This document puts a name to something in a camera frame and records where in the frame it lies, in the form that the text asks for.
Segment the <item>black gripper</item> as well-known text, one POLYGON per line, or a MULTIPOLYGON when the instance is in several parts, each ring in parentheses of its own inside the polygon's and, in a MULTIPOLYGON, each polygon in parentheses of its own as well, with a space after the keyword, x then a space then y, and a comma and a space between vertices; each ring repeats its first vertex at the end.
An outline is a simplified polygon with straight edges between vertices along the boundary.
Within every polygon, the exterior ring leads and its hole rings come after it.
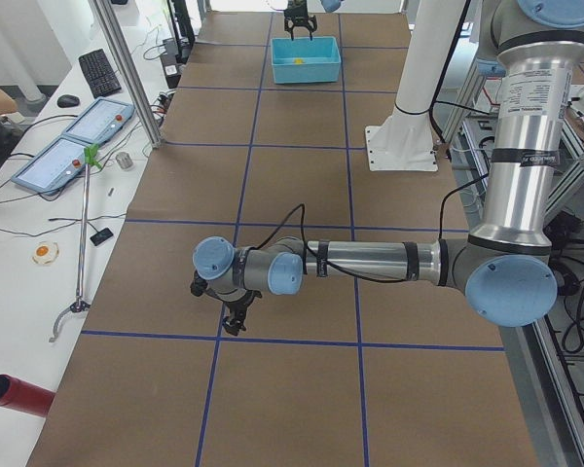
POLYGON ((222 326, 225 332, 231 336, 238 336, 246 331, 244 319, 247 311, 256 299, 262 298, 259 291, 245 290, 232 286, 229 291, 214 286, 214 281, 207 281, 195 270, 190 285, 191 293, 195 297, 206 295, 221 301, 229 310, 230 315, 223 319, 222 326))
POLYGON ((308 30, 310 39, 317 30, 316 16, 311 16, 306 0, 288 0, 284 9, 284 30, 294 39, 294 28, 304 27, 308 30))

